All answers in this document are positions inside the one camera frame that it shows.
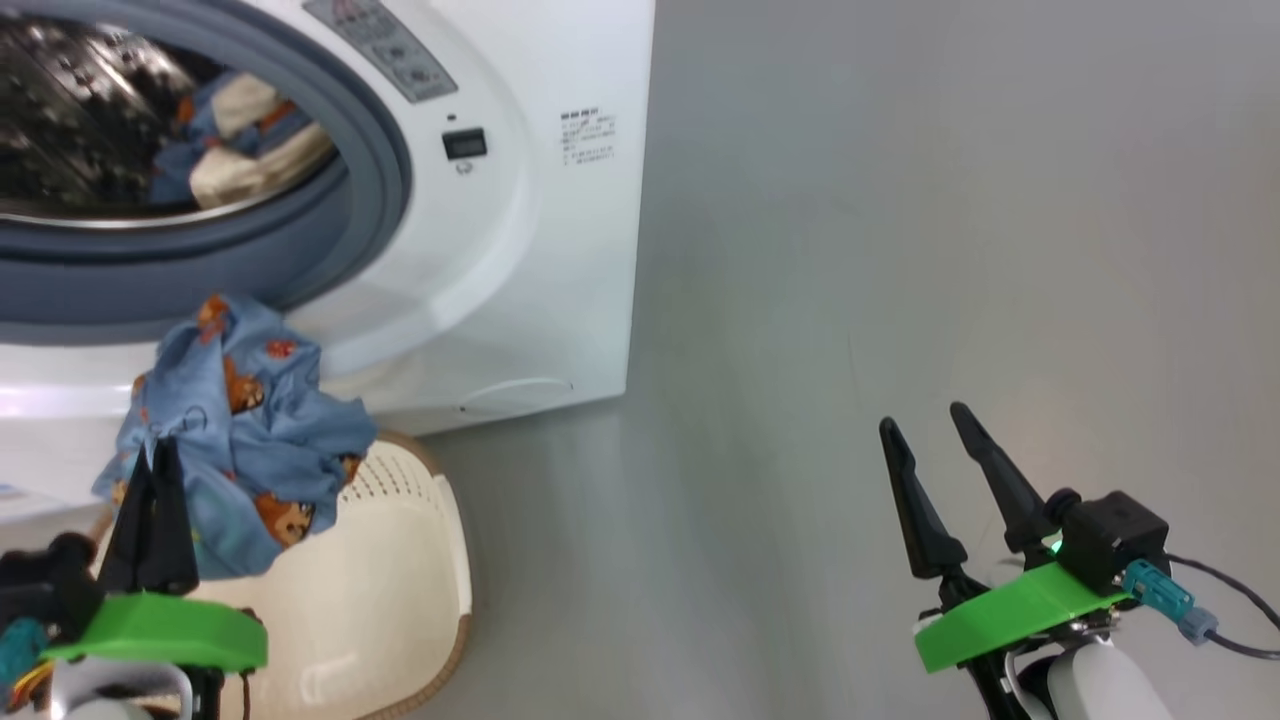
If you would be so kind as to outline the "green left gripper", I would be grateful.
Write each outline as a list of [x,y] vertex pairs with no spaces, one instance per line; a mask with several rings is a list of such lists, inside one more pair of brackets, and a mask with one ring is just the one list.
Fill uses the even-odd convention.
[[152,591],[163,594],[106,597],[76,639],[54,641],[40,659],[106,659],[223,673],[266,667],[268,629],[255,616],[224,603],[177,597],[198,585],[177,439],[161,438],[152,460],[151,469],[145,450],[136,459],[99,580],[108,593],[146,591],[152,525]]

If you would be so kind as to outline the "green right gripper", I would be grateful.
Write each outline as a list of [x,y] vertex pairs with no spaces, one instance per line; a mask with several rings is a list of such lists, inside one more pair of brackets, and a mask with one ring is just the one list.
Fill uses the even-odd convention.
[[[1057,528],[1046,515],[1041,493],[966,404],[952,402],[948,411],[1004,519],[1005,544],[1014,553],[1042,553],[1043,541]],[[966,551],[947,532],[922,487],[915,456],[899,424],[886,416],[878,432],[911,575],[929,580],[960,571]],[[1052,562],[963,601],[927,625],[918,623],[914,643],[925,671],[938,673],[1129,598],[1116,588],[1097,594]]]

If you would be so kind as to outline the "blue bear print garment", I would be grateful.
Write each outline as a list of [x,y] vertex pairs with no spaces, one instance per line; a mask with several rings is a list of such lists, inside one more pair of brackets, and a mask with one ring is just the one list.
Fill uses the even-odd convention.
[[378,428],[319,386],[321,350],[252,300],[210,296],[134,378],[92,493],[114,506],[141,457],[173,439],[202,580],[264,574],[330,529]]

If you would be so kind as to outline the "blue and cream garment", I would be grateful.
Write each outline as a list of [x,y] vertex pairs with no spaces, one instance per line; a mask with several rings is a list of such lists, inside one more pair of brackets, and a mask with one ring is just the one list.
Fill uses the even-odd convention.
[[279,88],[225,70],[180,100],[154,155],[146,201],[198,211],[259,201],[307,179],[335,151],[324,127]]

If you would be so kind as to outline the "steel washing machine drum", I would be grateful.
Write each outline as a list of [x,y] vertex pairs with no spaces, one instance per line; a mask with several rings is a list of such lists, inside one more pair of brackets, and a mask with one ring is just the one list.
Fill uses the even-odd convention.
[[0,12],[0,220],[120,229],[247,211],[154,208],[152,159],[180,100],[225,70],[201,53],[102,23]]

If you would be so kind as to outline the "white front-load washing machine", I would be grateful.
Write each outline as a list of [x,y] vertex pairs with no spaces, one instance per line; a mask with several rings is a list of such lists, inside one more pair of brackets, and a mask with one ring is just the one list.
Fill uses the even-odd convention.
[[[381,0],[458,86],[420,104],[303,1],[248,0],[352,63],[387,100],[412,170],[383,251],[349,283],[276,307],[321,346],[326,389],[412,436],[521,416],[457,411],[503,380],[573,384],[544,410],[622,395],[655,0]],[[561,114],[588,108],[616,114],[614,156],[563,167]],[[449,161],[442,136],[476,127],[488,155]],[[0,521],[95,505],[163,334],[0,343]]]

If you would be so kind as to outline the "cream basket with brown rim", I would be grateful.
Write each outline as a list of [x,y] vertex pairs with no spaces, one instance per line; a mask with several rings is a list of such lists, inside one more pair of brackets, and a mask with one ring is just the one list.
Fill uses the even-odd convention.
[[384,430],[333,528],[195,597],[251,609],[268,629],[268,666],[227,683],[225,720],[410,720],[453,676],[472,621],[451,483],[417,441]]

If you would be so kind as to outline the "round white filter cover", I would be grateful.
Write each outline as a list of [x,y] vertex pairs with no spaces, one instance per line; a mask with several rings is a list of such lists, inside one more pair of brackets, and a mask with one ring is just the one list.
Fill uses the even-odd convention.
[[568,380],[530,377],[503,380],[471,392],[457,402],[457,411],[472,416],[507,416],[539,413],[573,392]]

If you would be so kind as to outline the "black text warning label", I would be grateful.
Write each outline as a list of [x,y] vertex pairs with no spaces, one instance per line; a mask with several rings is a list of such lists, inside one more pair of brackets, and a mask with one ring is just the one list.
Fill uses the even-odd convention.
[[616,114],[600,108],[566,111],[559,115],[559,151],[563,167],[581,167],[614,156]]

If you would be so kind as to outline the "grey instruction label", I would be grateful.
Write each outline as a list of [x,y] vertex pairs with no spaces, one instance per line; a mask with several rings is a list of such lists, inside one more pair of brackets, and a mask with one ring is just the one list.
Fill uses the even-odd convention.
[[371,61],[408,102],[458,91],[417,35],[381,0],[303,0],[302,8]]

